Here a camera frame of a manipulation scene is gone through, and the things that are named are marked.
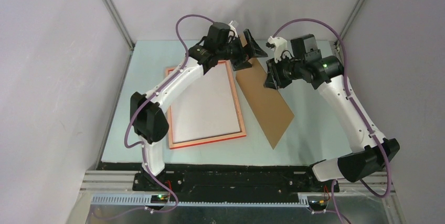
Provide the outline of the brown backing board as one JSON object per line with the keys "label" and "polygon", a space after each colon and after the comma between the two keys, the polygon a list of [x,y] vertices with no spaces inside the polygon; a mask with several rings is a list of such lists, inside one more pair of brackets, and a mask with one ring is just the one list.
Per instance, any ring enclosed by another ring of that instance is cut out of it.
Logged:
{"label": "brown backing board", "polygon": [[250,68],[238,70],[241,88],[267,141],[275,149],[294,119],[294,114],[279,91],[264,87],[267,73],[257,57],[248,60]]}

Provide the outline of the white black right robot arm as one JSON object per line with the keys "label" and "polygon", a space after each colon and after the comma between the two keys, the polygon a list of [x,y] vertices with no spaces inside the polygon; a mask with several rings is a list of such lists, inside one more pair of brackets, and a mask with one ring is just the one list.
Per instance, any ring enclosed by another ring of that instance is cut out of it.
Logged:
{"label": "white black right robot arm", "polygon": [[334,110],[352,151],[311,165],[306,187],[319,191],[328,180],[356,182],[385,168],[400,145],[395,138],[387,138],[364,111],[338,57],[324,57],[313,34],[291,41],[269,37],[266,46],[274,56],[266,62],[264,87],[283,89],[299,79],[309,83]]}

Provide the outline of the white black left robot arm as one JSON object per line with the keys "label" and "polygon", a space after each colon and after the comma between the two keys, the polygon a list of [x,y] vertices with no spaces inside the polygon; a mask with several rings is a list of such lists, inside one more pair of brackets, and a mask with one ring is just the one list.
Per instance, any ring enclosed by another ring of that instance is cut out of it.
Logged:
{"label": "white black left robot arm", "polygon": [[221,61],[229,61],[238,71],[251,68],[250,59],[267,56],[250,30],[238,33],[235,21],[214,22],[206,36],[186,49],[185,59],[160,84],[144,94],[132,94],[130,123],[141,141],[142,167],[148,173],[145,183],[152,190],[161,190],[166,184],[161,173],[165,163],[160,142],[169,130],[165,113],[173,101]]}

